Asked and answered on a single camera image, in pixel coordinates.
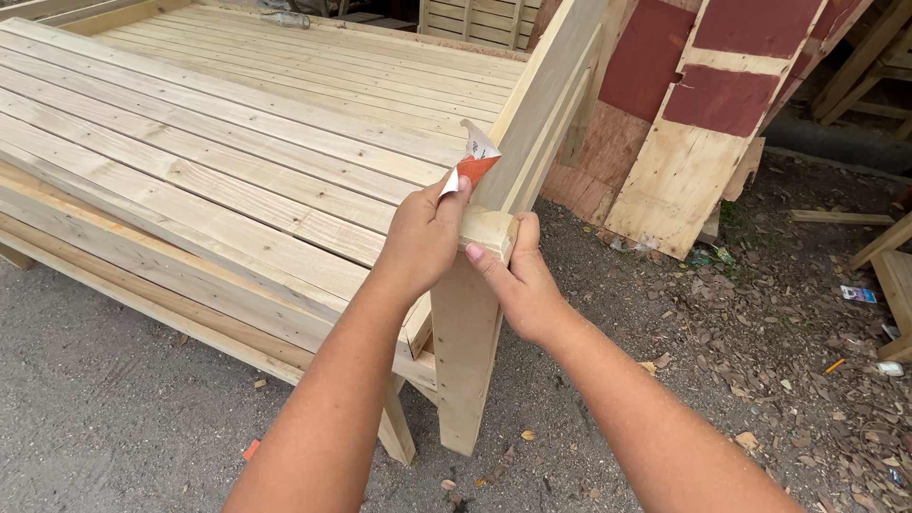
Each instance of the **wooden bed frame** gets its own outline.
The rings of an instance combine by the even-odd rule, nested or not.
[[[526,55],[324,18],[272,26],[213,0],[87,4],[0,9],[0,256],[290,383],[396,205],[462,157],[463,118],[503,157],[461,247],[509,260],[512,214],[531,208],[568,128],[585,133],[619,25],[607,0],[564,0]],[[438,405],[442,443],[472,454],[501,319],[459,253],[399,335],[379,433],[390,455],[414,454],[405,380]]]

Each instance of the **hand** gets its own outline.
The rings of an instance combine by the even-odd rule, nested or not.
[[[449,176],[409,194],[399,205],[370,273],[373,278],[382,277],[391,291],[400,292],[408,306],[436,285],[456,258],[462,209],[472,195],[472,185],[460,176],[459,192],[448,193],[438,204]]]
[[[530,342],[545,347],[559,340],[568,325],[582,320],[561,296],[538,250],[538,215],[516,215],[519,233],[510,258],[510,270],[488,250],[469,244],[465,254],[501,301],[510,326]]]

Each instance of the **dirt ground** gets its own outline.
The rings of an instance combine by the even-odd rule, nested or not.
[[[738,436],[808,510],[900,511],[912,504],[900,440],[912,429],[909,381],[871,367],[881,323],[892,324],[883,296],[868,305],[839,289],[879,292],[871,271],[843,266],[883,227],[785,213],[898,218],[900,188],[767,154],[723,208],[728,266],[656,264],[610,248],[562,207],[535,210],[568,300],[638,361],[668,353],[657,379]],[[217,511],[291,387],[267,378],[255,389],[261,372],[195,340],[175,349],[178,338],[47,267],[0,261],[0,511]],[[442,479],[457,484],[462,511],[640,510],[574,385],[506,324],[475,457],[440,446],[435,409],[409,385],[402,401],[418,453],[406,468],[378,445],[362,511],[452,511]],[[475,486],[504,463],[500,487]]]

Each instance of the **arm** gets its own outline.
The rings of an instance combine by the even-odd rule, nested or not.
[[[538,251],[538,217],[517,217],[510,270],[480,246],[469,245],[466,255],[510,325],[545,348],[583,395],[643,509],[801,511],[739,447],[567,304]]]
[[[316,353],[234,485],[224,512],[358,511],[377,443],[399,328],[456,256],[469,181],[397,210],[368,278]]]

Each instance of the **red painted plywood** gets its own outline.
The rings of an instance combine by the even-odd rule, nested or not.
[[[707,0],[693,46],[791,58],[814,21],[820,0]]]
[[[668,91],[696,15],[660,0],[640,0],[605,73],[598,98],[652,122]]]
[[[779,77],[688,64],[662,118],[750,137],[770,105]]]

